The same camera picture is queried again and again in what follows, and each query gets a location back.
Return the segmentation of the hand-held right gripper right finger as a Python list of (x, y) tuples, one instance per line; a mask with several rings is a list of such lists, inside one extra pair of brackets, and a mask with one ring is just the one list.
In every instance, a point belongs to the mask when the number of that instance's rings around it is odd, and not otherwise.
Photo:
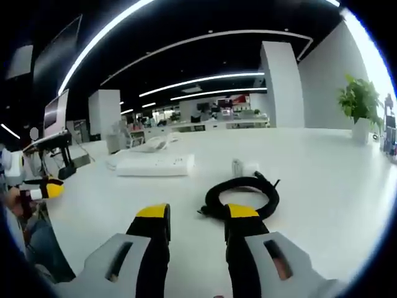
[(268, 231), (251, 207), (226, 206), (225, 240), (233, 297), (339, 297), (345, 288), (320, 275), (291, 240)]

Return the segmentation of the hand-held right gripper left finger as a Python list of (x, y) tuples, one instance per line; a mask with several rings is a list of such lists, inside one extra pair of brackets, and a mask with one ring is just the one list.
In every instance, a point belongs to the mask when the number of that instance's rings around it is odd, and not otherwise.
[(85, 260), (57, 297), (163, 297), (170, 260), (170, 206), (141, 209), (126, 233), (116, 233)]

